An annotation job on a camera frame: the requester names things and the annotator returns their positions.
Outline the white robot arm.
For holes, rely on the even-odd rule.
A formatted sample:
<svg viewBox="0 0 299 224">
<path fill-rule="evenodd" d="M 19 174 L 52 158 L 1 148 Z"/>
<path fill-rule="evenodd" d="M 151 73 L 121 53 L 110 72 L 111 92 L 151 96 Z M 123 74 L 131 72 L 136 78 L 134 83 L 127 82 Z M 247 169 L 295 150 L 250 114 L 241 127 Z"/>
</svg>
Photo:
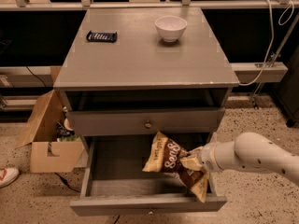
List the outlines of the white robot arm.
<svg viewBox="0 0 299 224">
<path fill-rule="evenodd" d="M 242 133 L 231 142 L 208 143 L 180 162 L 194 171 L 272 172 L 299 185 L 299 157 L 257 133 Z"/>
</svg>

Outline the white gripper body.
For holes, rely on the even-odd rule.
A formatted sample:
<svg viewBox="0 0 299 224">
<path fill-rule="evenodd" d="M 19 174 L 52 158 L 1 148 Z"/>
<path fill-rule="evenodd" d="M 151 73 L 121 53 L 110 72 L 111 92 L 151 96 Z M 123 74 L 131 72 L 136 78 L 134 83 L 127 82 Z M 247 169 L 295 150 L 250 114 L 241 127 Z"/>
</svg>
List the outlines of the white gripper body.
<svg viewBox="0 0 299 224">
<path fill-rule="evenodd" d="M 208 143 L 204 145 L 200 151 L 200 159 L 205 167 L 205 169 L 209 172 L 220 172 L 221 168 L 217 164 L 215 158 L 215 150 L 217 147 L 217 143 Z"/>
</svg>

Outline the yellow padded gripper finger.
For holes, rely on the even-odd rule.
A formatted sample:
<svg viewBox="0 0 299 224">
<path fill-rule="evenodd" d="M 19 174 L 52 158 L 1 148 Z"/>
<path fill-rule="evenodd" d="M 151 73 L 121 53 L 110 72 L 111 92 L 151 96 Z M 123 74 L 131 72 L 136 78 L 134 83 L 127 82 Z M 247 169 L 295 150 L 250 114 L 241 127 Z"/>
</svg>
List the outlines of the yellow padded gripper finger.
<svg viewBox="0 0 299 224">
<path fill-rule="evenodd" d="M 193 171 L 201 171 L 203 168 L 202 160 L 197 155 L 183 157 L 180 162 L 185 168 Z"/>
<path fill-rule="evenodd" d="M 191 150 L 189 153 L 190 153 L 190 155 L 198 155 L 201 152 L 202 148 L 203 147 L 197 147 L 197 148 Z"/>
</svg>

